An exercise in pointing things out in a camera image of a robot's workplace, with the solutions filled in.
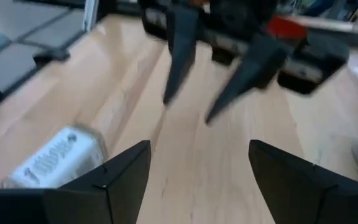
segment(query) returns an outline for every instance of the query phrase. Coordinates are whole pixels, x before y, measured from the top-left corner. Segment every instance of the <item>gray floor tile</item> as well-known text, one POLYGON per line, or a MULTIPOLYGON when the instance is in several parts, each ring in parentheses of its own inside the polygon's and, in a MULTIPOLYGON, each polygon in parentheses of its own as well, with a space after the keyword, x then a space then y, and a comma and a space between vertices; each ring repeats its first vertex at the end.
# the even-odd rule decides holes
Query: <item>gray floor tile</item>
POLYGON ((65 7, 0 0, 0 32, 14 40, 67 10, 65 7))
POLYGON ((37 47, 12 44, 0 52, 0 90, 4 91, 18 81, 25 73, 35 68, 33 54, 37 47))
POLYGON ((38 30, 26 38, 25 41, 56 48, 61 47, 67 40, 71 39, 82 30, 81 24, 83 16, 84 11, 73 11, 53 24, 38 30))

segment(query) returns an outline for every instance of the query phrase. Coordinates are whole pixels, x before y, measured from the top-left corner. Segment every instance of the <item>wooden table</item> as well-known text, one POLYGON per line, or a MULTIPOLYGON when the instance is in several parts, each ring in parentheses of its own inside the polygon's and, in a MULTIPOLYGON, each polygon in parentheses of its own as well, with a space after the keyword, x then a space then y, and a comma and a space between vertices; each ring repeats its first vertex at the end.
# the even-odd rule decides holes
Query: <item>wooden table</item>
POLYGON ((358 180, 358 85, 348 69, 312 97, 274 83, 236 102, 212 126, 203 118, 234 67, 196 63, 171 107, 162 93, 168 49, 136 19, 107 17, 0 105, 0 181, 59 129, 86 123, 104 135, 110 157, 143 139, 152 165, 138 223, 273 223, 247 157, 251 139, 358 180))

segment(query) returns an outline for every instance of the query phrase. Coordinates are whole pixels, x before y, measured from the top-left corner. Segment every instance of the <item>black claw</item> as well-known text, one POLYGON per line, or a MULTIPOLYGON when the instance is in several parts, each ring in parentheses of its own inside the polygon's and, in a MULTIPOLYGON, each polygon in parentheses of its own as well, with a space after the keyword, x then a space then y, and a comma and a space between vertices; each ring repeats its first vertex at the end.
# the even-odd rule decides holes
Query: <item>black claw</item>
POLYGON ((169 104, 194 64, 198 30, 198 11, 175 6, 167 13, 168 44, 172 64, 163 97, 163 103, 169 104))
POLYGON ((216 99, 205 122, 209 124, 232 101, 253 87, 266 88, 290 53, 291 48, 269 36, 261 36, 253 41, 236 72, 216 99))

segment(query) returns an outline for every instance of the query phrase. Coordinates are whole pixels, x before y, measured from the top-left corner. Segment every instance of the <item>small white box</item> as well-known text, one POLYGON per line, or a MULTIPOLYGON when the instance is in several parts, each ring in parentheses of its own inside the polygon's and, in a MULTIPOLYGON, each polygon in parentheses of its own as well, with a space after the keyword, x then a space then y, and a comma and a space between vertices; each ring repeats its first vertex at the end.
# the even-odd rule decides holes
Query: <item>small white box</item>
POLYGON ((80 124, 67 126, 5 178, 2 188, 58 188, 106 158, 100 134, 80 124))

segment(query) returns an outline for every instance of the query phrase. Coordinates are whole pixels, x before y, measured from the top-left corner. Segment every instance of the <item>red object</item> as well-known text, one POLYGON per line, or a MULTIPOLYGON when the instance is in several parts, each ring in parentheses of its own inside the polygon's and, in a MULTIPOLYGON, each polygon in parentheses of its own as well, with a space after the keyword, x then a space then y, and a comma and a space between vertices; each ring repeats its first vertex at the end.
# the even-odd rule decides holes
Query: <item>red object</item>
POLYGON ((273 17, 267 26, 267 31, 276 38, 290 40, 303 39, 308 35, 305 27, 280 16, 273 17))

